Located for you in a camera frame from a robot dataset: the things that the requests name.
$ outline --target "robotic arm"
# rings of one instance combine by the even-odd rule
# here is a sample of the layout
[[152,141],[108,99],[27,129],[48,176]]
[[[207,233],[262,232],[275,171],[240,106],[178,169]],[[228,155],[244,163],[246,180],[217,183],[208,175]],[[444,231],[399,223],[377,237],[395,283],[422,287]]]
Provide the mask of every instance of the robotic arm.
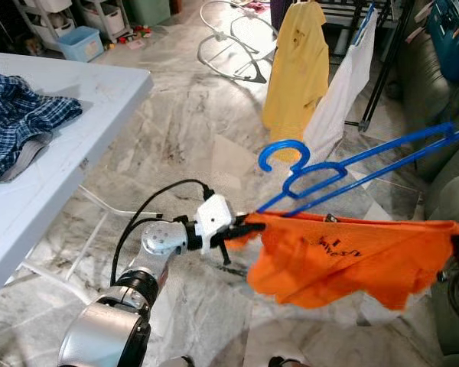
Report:
[[60,367],[138,367],[150,335],[150,310],[168,276],[168,266],[187,251],[223,245],[224,234],[238,222],[225,198],[213,194],[198,209],[194,221],[149,222],[142,245],[131,264],[106,293],[72,323],[63,339]]

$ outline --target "table leg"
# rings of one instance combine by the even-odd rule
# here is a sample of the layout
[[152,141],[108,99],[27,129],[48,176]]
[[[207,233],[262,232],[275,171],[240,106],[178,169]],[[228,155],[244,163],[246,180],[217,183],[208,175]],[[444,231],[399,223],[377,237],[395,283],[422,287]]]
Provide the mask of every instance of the table leg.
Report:
[[[91,298],[91,296],[88,295],[86,290],[70,282],[71,276],[73,275],[78,265],[82,261],[83,257],[86,254],[86,251],[89,249],[90,245],[93,243],[93,240],[99,233],[99,230],[101,229],[104,222],[107,220],[107,217],[109,216],[109,214],[112,214],[115,216],[122,216],[122,217],[132,217],[136,212],[113,208],[112,206],[107,204],[105,201],[101,200],[94,193],[88,191],[88,189],[86,189],[85,187],[81,185],[79,186],[79,192],[82,195],[84,195],[91,203],[93,203],[94,205],[102,209],[104,211],[104,214],[100,218],[100,221],[98,221],[98,223],[96,224],[89,238],[86,240],[85,245],[83,245],[82,249],[80,250],[80,253],[76,257],[70,269],[68,269],[66,276],[63,277],[58,274],[55,274],[52,271],[46,269],[44,266],[40,266],[36,264],[35,262],[33,262],[31,259],[29,259],[29,255],[32,253],[32,251],[29,252],[29,254],[26,256],[25,260],[21,263],[20,266],[27,268],[33,271],[34,273],[54,282],[55,284],[62,287],[66,291],[69,291],[73,293],[74,295],[76,295],[85,304],[89,304],[90,302],[92,302],[93,299]],[[151,213],[151,212],[142,212],[140,216],[149,217],[149,218],[161,218],[161,214]]]

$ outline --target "yellow shirt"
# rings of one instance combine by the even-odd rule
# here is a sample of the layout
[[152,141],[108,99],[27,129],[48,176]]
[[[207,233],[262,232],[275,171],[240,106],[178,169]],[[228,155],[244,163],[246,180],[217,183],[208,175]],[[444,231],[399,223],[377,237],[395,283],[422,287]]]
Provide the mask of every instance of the yellow shirt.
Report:
[[[324,14],[317,2],[291,5],[277,40],[272,77],[262,113],[270,140],[302,141],[317,102],[328,89],[328,46],[321,25]],[[275,156],[283,161],[298,158],[285,149]]]

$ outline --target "blue plaid fabric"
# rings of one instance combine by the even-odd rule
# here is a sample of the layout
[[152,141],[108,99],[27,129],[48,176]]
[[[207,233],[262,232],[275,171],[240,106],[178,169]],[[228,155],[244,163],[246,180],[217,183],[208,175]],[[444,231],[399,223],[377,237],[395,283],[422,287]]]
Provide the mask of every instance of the blue plaid fabric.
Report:
[[40,96],[21,77],[0,74],[0,176],[15,164],[26,141],[81,113],[76,99]]

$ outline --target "white table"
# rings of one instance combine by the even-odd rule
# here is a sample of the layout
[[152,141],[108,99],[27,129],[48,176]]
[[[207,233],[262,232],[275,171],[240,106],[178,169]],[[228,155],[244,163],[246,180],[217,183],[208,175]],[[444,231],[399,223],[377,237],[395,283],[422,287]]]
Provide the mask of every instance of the white table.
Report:
[[[89,167],[96,164],[123,124],[146,99],[153,87],[150,73],[11,54],[0,54],[0,73],[24,77],[39,93],[75,97],[83,106],[79,118],[54,131],[54,140],[26,171],[10,183],[0,183],[0,288],[24,261],[23,266],[50,276],[88,302],[88,297],[67,279],[55,278],[24,258],[82,183]],[[82,192],[106,210],[93,235],[108,213],[126,216],[132,213],[110,208],[85,189]],[[91,236],[80,255],[92,239]]]

